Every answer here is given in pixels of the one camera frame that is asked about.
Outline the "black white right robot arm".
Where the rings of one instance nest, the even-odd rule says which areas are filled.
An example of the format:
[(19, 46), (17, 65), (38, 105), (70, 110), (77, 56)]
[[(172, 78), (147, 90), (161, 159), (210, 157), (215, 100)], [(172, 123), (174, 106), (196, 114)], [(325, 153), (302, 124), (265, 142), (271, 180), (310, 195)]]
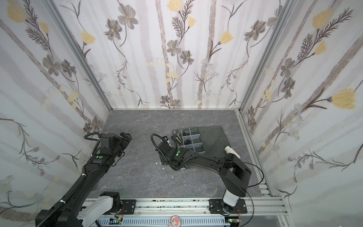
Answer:
[(221, 201), (220, 214), (232, 213), (237, 207), (238, 200), (250, 195), (248, 188), (257, 186), (264, 181), (264, 177), (253, 185), (249, 185), (252, 171), (247, 167), (251, 165), (257, 168), (261, 174), (263, 171), (255, 164), (243, 162), (238, 154), (230, 146), (225, 147), (226, 156), (217, 157), (195, 152), (190, 148), (172, 147), (165, 138), (152, 133), (151, 142), (159, 154), (162, 165), (169, 166), (174, 171), (180, 171), (185, 167), (198, 167), (211, 171), (221, 178), (226, 191)]

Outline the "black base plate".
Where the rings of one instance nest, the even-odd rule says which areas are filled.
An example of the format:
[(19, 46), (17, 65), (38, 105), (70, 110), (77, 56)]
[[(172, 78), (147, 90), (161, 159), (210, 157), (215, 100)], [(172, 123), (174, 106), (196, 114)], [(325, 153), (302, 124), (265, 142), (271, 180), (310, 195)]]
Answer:
[(224, 204), (222, 199), (209, 199), (209, 211), (211, 214), (247, 214), (245, 200), (239, 199), (234, 207)]
[(115, 204), (114, 215), (133, 215), (136, 208), (136, 200), (119, 200)]

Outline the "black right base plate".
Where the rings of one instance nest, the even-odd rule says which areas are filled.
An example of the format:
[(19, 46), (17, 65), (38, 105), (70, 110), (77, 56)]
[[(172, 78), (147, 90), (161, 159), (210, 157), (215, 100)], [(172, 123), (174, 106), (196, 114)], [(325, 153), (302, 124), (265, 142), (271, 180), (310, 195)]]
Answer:
[(222, 199), (209, 199), (209, 211), (211, 214), (247, 214), (245, 200), (239, 199), (234, 207), (224, 204)]

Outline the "pink figurine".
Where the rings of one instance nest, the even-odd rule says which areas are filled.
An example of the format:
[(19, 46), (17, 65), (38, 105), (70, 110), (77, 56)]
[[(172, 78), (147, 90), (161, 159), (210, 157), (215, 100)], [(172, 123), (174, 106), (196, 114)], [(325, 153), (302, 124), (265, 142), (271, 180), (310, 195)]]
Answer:
[(180, 227), (181, 223), (181, 219), (178, 216), (172, 216), (168, 227)]

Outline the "white plastic bottle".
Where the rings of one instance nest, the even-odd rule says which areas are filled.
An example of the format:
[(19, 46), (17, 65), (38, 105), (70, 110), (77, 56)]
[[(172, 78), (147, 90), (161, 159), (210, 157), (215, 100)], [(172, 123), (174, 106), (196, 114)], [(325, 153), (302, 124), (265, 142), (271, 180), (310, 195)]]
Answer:
[(226, 154), (233, 154), (236, 157), (238, 157), (239, 159), (241, 158), (241, 156), (232, 147), (230, 147), (230, 146), (226, 146), (224, 148), (224, 150), (225, 150)]

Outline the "green plastic organizer box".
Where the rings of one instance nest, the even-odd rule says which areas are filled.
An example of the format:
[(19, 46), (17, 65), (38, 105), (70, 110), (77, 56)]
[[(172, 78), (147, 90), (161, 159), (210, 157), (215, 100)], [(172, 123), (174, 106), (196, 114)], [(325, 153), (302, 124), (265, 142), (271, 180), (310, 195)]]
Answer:
[[(182, 136), (182, 143), (177, 141), (177, 134)], [(190, 167), (205, 168), (216, 173), (229, 170), (224, 148), (230, 146), (230, 143), (223, 127), (180, 128), (173, 131), (172, 138), (177, 148), (169, 149), (166, 156), (175, 160), (174, 170)]]

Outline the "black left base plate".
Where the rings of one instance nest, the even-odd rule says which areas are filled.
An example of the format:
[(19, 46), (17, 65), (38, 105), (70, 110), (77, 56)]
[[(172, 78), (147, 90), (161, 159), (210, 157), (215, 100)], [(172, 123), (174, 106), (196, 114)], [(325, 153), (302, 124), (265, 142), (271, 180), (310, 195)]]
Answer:
[(136, 200), (119, 200), (115, 204), (114, 215), (133, 215), (136, 208)]

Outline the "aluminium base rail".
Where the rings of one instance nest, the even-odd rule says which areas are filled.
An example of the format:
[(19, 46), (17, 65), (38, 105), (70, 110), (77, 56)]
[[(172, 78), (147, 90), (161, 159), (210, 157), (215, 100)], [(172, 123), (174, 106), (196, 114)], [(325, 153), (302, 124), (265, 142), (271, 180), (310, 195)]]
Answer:
[[(82, 209), (98, 198), (88, 198)], [(292, 227), (288, 209), (279, 197), (242, 198), (247, 214), (211, 214), (211, 198), (122, 198), (136, 200), (133, 215), (104, 213), (90, 227), (167, 227), (172, 216), (181, 227)]]

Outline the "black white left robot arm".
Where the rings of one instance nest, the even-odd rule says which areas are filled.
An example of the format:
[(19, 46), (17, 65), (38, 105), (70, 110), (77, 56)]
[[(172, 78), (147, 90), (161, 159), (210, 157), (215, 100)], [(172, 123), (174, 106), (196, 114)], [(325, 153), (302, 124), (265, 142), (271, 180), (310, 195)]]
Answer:
[(66, 194), (50, 209), (37, 214), (37, 227), (90, 227), (104, 213), (117, 212), (122, 208), (119, 193), (101, 195), (85, 209), (82, 209), (82, 205), (99, 180), (124, 156), (132, 140), (131, 135), (124, 132), (92, 132), (86, 134), (84, 139), (96, 141), (91, 157)]

